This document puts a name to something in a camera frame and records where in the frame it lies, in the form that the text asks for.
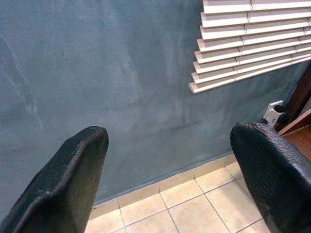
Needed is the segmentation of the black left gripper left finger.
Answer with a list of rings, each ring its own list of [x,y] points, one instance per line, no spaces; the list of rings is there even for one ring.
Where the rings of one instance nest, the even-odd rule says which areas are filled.
[[[82,233],[98,191],[109,144],[90,126],[67,139],[33,177],[0,224],[2,233]]]

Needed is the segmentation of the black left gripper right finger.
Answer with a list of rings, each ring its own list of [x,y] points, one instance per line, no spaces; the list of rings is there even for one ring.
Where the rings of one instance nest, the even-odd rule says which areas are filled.
[[[311,231],[311,163],[274,128],[236,124],[230,144],[246,186],[272,233]]]

